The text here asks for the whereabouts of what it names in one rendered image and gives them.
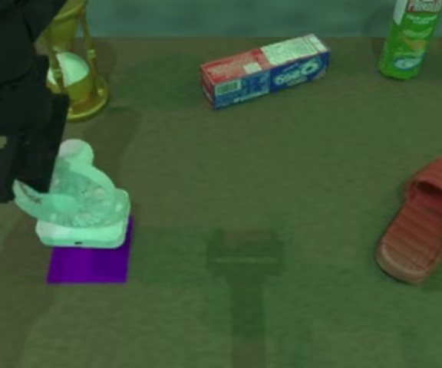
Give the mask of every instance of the teal wall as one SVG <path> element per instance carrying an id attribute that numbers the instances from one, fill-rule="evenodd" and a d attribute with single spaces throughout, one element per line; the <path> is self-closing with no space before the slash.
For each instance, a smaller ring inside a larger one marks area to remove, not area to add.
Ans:
<path id="1" fill-rule="evenodd" d="M 394 0 L 89 0 L 97 36 L 384 36 Z M 442 19 L 436 35 L 442 36 Z"/>

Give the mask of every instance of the robotic arm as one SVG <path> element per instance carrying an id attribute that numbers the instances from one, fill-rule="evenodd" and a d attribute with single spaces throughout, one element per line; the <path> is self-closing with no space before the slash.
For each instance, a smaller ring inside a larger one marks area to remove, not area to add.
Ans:
<path id="1" fill-rule="evenodd" d="M 34 43 L 66 0 L 0 0 L 0 203 L 13 182 L 49 190 L 69 99 L 46 87 L 48 58 Z"/>

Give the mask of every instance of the slipper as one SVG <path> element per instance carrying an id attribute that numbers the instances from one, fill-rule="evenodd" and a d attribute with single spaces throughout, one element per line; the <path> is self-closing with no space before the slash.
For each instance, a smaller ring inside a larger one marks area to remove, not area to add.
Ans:
<path id="1" fill-rule="evenodd" d="M 374 256 L 393 278 L 418 284 L 442 259 L 442 158 L 412 178 L 405 198 Z"/>

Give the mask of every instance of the green tabletop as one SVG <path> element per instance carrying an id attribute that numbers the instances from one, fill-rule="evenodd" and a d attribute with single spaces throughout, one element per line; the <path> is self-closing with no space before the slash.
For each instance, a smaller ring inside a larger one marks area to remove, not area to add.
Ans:
<path id="1" fill-rule="evenodd" d="M 112 101 L 66 137 L 130 193 L 129 281 L 47 286 L 35 220 L 0 205 L 0 368 L 442 368 L 442 265 L 410 286 L 373 259 L 442 156 L 442 39 L 398 82 L 382 40 L 324 38 L 321 80 L 212 111 L 199 65 L 277 40 L 96 40 Z"/>

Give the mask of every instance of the purple mat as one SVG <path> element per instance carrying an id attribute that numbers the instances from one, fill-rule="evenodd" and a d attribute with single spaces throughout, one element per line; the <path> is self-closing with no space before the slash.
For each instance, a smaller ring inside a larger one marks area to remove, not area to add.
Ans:
<path id="1" fill-rule="evenodd" d="M 115 249 L 55 247 L 48 284 L 123 284 L 127 281 L 134 217 L 129 217 L 124 243 Z"/>

